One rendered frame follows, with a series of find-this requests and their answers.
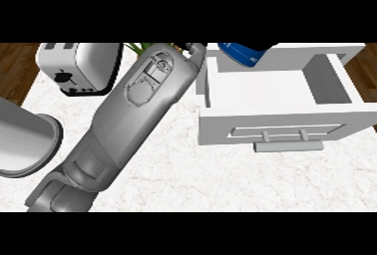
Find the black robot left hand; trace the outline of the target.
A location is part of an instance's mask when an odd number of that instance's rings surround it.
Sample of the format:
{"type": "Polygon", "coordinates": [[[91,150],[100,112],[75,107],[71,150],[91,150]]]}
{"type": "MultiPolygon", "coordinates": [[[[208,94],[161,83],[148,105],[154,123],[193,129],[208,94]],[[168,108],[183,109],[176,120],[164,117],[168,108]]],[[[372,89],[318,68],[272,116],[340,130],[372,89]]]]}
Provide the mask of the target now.
{"type": "MultiPolygon", "coordinates": [[[[176,43],[176,45],[185,50],[189,50],[189,47],[192,44],[193,43],[176,43]]],[[[245,47],[254,51],[267,50],[276,44],[278,43],[275,43],[275,42],[272,42],[272,43],[250,43],[250,42],[248,43],[244,43],[244,42],[230,43],[230,45],[245,47]]]]}

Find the white drawer box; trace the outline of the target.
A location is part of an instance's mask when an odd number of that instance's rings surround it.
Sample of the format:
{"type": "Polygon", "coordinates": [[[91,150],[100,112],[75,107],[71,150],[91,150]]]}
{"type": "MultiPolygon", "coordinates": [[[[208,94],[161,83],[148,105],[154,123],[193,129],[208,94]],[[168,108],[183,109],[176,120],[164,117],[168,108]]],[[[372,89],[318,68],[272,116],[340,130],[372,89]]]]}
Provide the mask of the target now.
{"type": "Polygon", "coordinates": [[[244,68],[227,57],[205,59],[204,117],[306,113],[377,113],[365,103],[335,54],[315,54],[303,63],[244,68]]]}

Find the green plant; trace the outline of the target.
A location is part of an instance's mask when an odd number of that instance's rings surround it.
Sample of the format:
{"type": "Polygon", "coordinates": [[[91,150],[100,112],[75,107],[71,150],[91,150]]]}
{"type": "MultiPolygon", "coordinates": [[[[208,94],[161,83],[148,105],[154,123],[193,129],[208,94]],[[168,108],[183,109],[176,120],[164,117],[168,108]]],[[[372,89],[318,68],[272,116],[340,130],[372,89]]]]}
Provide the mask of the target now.
{"type": "MultiPolygon", "coordinates": [[[[148,47],[152,45],[152,43],[125,43],[127,48],[140,55],[143,51],[148,49],[148,47]]],[[[171,46],[179,53],[183,52],[183,49],[174,44],[168,43],[168,46],[171,46]]]]}

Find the silver toaster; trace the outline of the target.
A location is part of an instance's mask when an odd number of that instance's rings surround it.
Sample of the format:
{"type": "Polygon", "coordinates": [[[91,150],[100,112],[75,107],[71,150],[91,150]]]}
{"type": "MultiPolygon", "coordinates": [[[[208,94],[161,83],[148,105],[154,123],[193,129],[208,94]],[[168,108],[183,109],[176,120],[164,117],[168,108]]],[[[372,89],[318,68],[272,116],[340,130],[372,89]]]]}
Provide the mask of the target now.
{"type": "Polygon", "coordinates": [[[68,97],[103,96],[121,66],[121,43],[43,43],[35,63],[68,97]]]}

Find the grey metal pot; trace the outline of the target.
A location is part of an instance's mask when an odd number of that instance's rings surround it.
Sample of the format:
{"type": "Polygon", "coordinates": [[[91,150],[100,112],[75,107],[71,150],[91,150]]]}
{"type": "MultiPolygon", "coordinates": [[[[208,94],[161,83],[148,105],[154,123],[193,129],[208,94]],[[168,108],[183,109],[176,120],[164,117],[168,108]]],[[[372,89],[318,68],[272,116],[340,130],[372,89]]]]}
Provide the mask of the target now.
{"type": "Polygon", "coordinates": [[[0,97],[0,176],[19,178],[37,172],[52,160],[63,129],[49,115],[34,115],[0,97]]]}

